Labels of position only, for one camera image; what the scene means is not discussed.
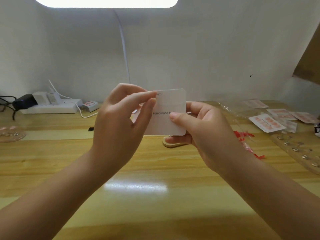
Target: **person's left hand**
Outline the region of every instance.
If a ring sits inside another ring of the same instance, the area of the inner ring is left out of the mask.
[[[119,84],[99,109],[89,153],[94,169],[103,173],[120,170],[131,159],[150,122],[157,91],[146,91],[132,84]],[[143,104],[137,120],[132,112]]]

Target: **wall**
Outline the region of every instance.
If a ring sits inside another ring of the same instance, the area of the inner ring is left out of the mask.
[[[40,75],[26,90],[36,90],[39,81],[45,89],[51,78],[67,96],[102,101],[127,81],[111,10],[40,4],[36,10],[54,59],[50,69],[57,67],[57,73],[41,75],[41,66],[32,67]],[[179,0],[170,9],[117,12],[134,84],[185,88],[188,100],[281,99],[320,113],[316,101],[301,92],[311,87],[316,97],[320,86],[291,77],[320,21],[320,0]]]
[[[56,71],[33,0],[0,0],[0,94],[41,89]]]

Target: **power strip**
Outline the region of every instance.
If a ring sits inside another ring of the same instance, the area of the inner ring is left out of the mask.
[[[81,99],[62,99],[60,105],[35,105],[28,109],[21,109],[23,114],[74,114],[78,111],[75,103],[81,107]]]

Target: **white light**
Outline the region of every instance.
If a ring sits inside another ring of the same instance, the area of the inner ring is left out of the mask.
[[[113,183],[107,182],[103,185],[106,190],[143,191],[143,192],[166,192],[167,186],[164,184],[145,183]]]
[[[50,8],[170,8],[178,0],[36,0]]]

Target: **white cable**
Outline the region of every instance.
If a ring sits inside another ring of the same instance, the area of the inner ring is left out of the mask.
[[[123,34],[123,28],[122,28],[122,24],[121,24],[120,18],[118,16],[117,12],[114,9],[113,9],[113,12],[114,12],[115,16],[117,17],[118,24],[119,24],[119,30],[120,30],[121,40],[122,40],[122,48],[123,48],[123,56],[124,56],[125,68],[127,69],[128,81],[131,84],[129,65],[128,65],[128,59],[127,59],[125,36]]]
[[[52,88],[54,89],[54,91],[55,91],[56,93],[58,93],[58,91],[56,90],[56,88],[54,87],[54,85],[52,84],[52,82],[51,82],[50,80],[49,80],[49,82],[50,82]],[[63,96],[63,95],[61,95],[60,93],[58,93],[58,94],[59,94],[61,97],[64,97],[64,98],[67,98],[67,99],[73,99],[73,98],[70,98],[70,97]],[[75,103],[75,102],[70,102],[70,104],[75,104],[75,105],[77,106],[77,108],[79,109],[79,112],[80,112],[81,117],[84,118],[84,119],[90,118],[90,117],[93,117],[93,116],[96,116],[96,115],[98,114],[98,113],[94,113],[94,114],[92,114],[92,115],[90,115],[90,116],[84,117],[84,116],[82,115],[81,109],[79,108],[79,106],[78,106],[77,103]]]

